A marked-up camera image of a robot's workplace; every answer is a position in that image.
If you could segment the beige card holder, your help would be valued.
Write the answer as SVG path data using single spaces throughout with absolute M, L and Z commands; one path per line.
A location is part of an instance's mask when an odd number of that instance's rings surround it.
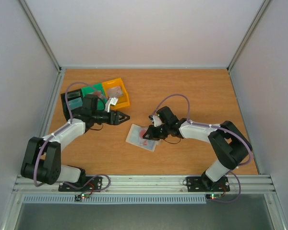
M 129 144 L 138 146 L 142 149 L 145 149 L 148 151 L 155 151 L 155 148 L 157 145 L 160 144 L 160 141 L 144 139 L 143 135 L 147 130 L 148 130 L 147 127 L 141 127 L 141 126 L 132 124 L 125 141 Z

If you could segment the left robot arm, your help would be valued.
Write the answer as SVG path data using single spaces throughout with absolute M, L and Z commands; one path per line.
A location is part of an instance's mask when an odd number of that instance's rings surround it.
M 99 99 L 94 94 L 86 95 L 82 106 L 70 115 L 65 125 L 42 138 L 30 138 L 21 166 L 21 176 L 32 179 L 36 187 L 67 182 L 76 191 L 85 189 L 87 178 L 84 171 L 78 167 L 62 165 L 61 152 L 95 124 L 117 126 L 130 119 L 129 115 L 121 111 L 111 110 L 107 104 L 104 110 L 99 110 Z

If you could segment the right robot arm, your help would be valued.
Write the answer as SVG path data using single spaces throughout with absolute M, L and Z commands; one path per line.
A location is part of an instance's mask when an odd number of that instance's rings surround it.
M 156 114 L 150 116 L 152 124 L 140 135 L 141 138 L 159 141 L 171 135 L 211 144 L 217 160 L 201 175 L 200 183 L 206 190 L 215 189 L 222 177 L 252 153 L 249 141 L 230 121 L 212 125 L 178 119 L 167 106 L 157 110 Z

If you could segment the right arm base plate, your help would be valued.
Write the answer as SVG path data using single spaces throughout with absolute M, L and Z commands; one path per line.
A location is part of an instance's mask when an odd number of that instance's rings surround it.
M 188 176 L 183 180 L 188 192 L 229 192 L 228 178 L 223 176 L 217 182 L 204 181 L 201 176 Z

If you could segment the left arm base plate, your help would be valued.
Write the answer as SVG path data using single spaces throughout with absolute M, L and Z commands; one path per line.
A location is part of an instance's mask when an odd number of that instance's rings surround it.
M 82 181 L 76 183 L 64 182 L 59 185 L 59 192 L 86 192 L 86 191 L 97 191 L 99 192 L 103 185 L 102 176 L 87 176 Z

